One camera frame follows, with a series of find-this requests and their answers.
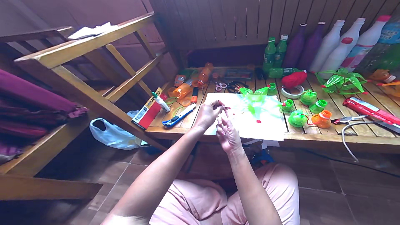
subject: purple painted bottle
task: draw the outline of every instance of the purple painted bottle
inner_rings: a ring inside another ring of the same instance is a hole
[[[322,33],[324,31],[325,22],[318,22],[318,26],[314,33],[307,39],[303,52],[300,56],[297,68],[300,70],[309,70],[318,49],[322,43]]]
[[[300,24],[296,35],[290,40],[282,67],[296,67],[300,54],[304,47],[304,32],[307,24]]]

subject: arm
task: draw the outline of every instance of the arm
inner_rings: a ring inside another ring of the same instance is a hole
[[[233,127],[229,112],[218,118],[217,136],[227,153],[240,201],[249,224],[282,225],[278,211],[257,179],[242,147],[239,132]]]
[[[195,143],[223,109],[225,106],[218,101],[202,104],[189,132],[136,178],[103,224],[148,224]]]

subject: person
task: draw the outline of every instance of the person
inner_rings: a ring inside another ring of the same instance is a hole
[[[254,172],[231,113],[220,100],[203,103],[193,127],[136,178],[102,224],[299,225],[295,173],[276,163]],[[216,119],[216,135],[238,188],[228,199],[211,181],[175,180],[195,143]]]

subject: gray cable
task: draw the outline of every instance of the gray cable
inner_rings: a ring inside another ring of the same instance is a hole
[[[357,162],[357,163],[359,162],[358,159],[357,159],[357,158],[354,156],[354,154],[350,151],[349,147],[348,147],[347,144],[346,144],[346,141],[344,141],[344,131],[345,131],[347,128],[352,127],[352,126],[354,126],[354,125],[366,124],[366,123],[374,123],[374,122],[373,122],[373,121],[363,121],[363,122],[358,122],[358,123],[352,123],[352,124],[349,124],[349,125],[343,127],[343,129],[342,129],[342,142],[343,142],[344,146],[346,147],[347,151],[350,153],[350,155],[355,159],[355,162]]]

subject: red yarn ball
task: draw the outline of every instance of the red yarn ball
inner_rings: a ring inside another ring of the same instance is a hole
[[[297,85],[302,84],[307,79],[307,74],[305,72],[294,72],[289,76],[282,78],[282,85],[285,88],[292,89]]]

